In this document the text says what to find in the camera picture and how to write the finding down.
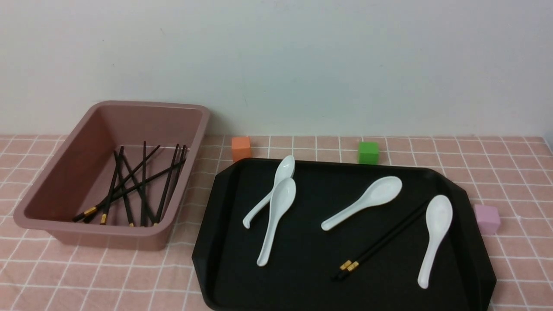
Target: green cube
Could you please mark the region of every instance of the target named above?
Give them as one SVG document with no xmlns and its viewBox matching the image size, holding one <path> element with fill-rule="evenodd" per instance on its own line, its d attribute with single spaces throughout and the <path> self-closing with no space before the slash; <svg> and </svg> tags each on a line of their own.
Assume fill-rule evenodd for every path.
<svg viewBox="0 0 553 311">
<path fill-rule="evenodd" d="M 378 143 L 359 142 L 357 159 L 359 164 L 378 164 Z"/>
</svg>

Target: pink cube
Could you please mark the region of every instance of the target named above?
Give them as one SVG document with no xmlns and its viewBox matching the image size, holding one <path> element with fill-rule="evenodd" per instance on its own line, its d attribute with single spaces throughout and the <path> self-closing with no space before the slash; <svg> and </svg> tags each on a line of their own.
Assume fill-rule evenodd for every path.
<svg viewBox="0 0 553 311">
<path fill-rule="evenodd" d="M 480 234 L 495 234 L 501 224 L 497 208 L 493 206 L 475 204 L 474 213 L 476 214 L 476 221 L 478 222 L 478 228 L 480 228 Z"/>
</svg>

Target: white ceramic spoon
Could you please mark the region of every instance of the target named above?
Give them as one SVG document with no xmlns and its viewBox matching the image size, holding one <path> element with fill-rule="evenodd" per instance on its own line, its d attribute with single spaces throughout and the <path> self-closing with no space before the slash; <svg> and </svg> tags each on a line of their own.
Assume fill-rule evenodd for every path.
<svg viewBox="0 0 553 311">
<path fill-rule="evenodd" d="M 328 231 L 360 210 L 392 201 L 398 196 L 402 186 L 401 179 L 395 176 L 383 177 L 376 180 L 355 203 L 323 221 L 321 228 Z"/>
<path fill-rule="evenodd" d="M 249 224 L 252 222 L 252 219 L 257 215 L 257 213 L 264 208 L 267 203 L 269 203 L 269 199 L 271 198 L 271 195 L 273 195 L 273 191 L 275 187 L 285 178 L 291 178 L 294 175 L 294 170 L 296 168 L 296 160 L 293 156 L 287 156 L 284 158 L 278 167 L 276 168 L 275 173 L 275 182 L 273 184 L 273 188 L 271 191 L 259 201 L 259 203 L 252 208 L 251 211 L 249 211 L 248 215 L 244 217 L 244 220 L 242 220 L 242 224 L 246 229 L 249 229 Z"/>
<path fill-rule="evenodd" d="M 426 227 L 428 228 L 430 238 L 426 254 L 424 254 L 424 260 L 420 267 L 419 278 L 417 279 L 419 286 L 423 289 L 428 288 L 428 280 L 430 279 L 430 271 L 434 264 L 434 257 L 436 257 L 438 247 L 449 230 L 452 219 L 453 208 L 446 196 L 437 195 L 428 203 L 428 207 L 426 208 Z"/>
<path fill-rule="evenodd" d="M 261 247 L 261 253 L 257 258 L 257 265 L 263 267 L 269 261 L 271 248 L 275 239 L 275 233 L 280 218 L 290 209 L 296 197 L 296 182 L 291 178 L 285 178 L 273 189 L 273 195 L 269 203 L 269 224 L 267 233 Z"/>
</svg>

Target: orange cube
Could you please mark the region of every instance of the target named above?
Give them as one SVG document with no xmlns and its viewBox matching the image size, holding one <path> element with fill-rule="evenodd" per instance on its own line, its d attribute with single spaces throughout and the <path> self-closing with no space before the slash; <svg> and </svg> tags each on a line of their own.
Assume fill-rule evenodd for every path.
<svg viewBox="0 0 553 311">
<path fill-rule="evenodd" d="M 252 147 L 249 143 L 249 137 L 232 137 L 232 160 L 236 162 L 251 157 Z"/>
</svg>

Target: cube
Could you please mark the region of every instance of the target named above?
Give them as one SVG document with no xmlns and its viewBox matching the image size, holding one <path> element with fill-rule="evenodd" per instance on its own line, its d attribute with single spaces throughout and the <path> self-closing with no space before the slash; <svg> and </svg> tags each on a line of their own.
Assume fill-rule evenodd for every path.
<svg viewBox="0 0 553 311">
<path fill-rule="evenodd" d="M 378 143 L 359 142 L 357 159 L 359 164 L 378 164 Z"/>
<path fill-rule="evenodd" d="M 232 137 L 232 160 L 234 162 L 243 158 L 252 157 L 252 147 L 249 137 Z"/>
<path fill-rule="evenodd" d="M 474 205 L 476 222 L 482 235 L 493 235 L 501 225 L 497 208 L 488 205 Z"/>
</svg>

